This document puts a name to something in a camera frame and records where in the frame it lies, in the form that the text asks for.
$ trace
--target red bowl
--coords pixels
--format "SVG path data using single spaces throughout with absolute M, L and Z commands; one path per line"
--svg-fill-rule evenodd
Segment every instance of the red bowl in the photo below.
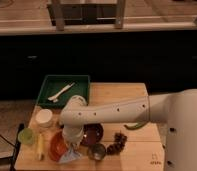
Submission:
M 67 150 L 68 148 L 64 142 L 64 138 L 62 137 L 62 131 L 59 131 L 51 139 L 48 155 L 51 160 L 58 162 Z

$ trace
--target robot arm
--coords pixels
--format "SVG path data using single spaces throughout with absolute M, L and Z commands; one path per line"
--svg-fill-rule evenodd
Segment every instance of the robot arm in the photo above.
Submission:
M 140 121 L 167 122 L 165 171 L 197 170 L 196 89 L 94 107 L 73 96 L 60 115 L 63 136 L 72 144 L 81 141 L 84 124 Z

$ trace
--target food item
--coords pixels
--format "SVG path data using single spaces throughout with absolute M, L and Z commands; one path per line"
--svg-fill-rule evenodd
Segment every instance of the food item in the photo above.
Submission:
M 135 125 L 124 125 L 124 127 L 128 130 L 136 130 L 136 129 L 139 129 L 139 128 L 142 128 L 143 126 L 145 126 L 147 124 L 147 122 L 139 122 Z
M 115 133 L 114 136 L 114 143 L 110 144 L 107 147 L 107 154 L 108 155 L 114 155 L 119 154 L 125 147 L 125 143 L 127 141 L 127 136 L 123 133 Z
M 42 134 L 38 135 L 38 143 L 37 143 L 37 159 L 42 160 L 44 158 L 44 138 Z

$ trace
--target wooden cutting board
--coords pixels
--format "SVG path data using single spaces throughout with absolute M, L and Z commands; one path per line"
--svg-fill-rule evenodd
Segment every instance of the wooden cutting board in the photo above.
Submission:
M 142 83 L 91 83 L 90 105 L 106 104 L 125 99 L 147 96 L 147 90 Z M 101 162 L 90 160 L 86 155 L 87 148 L 81 146 L 83 154 L 80 160 L 67 164 L 58 164 L 48 156 L 50 139 L 59 130 L 56 126 L 61 110 L 53 110 L 53 126 L 49 129 L 40 128 L 35 121 L 35 115 L 41 108 L 36 106 L 29 127 L 35 133 L 42 132 L 45 138 L 45 158 L 36 159 L 36 144 L 31 147 L 21 145 L 15 164 L 16 170 L 65 170 L 65 171 L 162 171 L 164 151 L 160 142 L 156 124 L 147 124 L 135 131 L 128 131 L 122 124 L 102 124 L 104 136 L 101 143 L 106 147 L 113 143 L 114 133 L 122 132 L 128 136 L 125 149 L 120 155 L 106 156 Z

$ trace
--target white cup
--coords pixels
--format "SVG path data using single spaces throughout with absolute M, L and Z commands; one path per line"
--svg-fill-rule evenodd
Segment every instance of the white cup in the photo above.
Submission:
M 50 109 L 42 109 L 36 114 L 36 122 L 41 127 L 50 127 L 53 123 L 53 112 Z

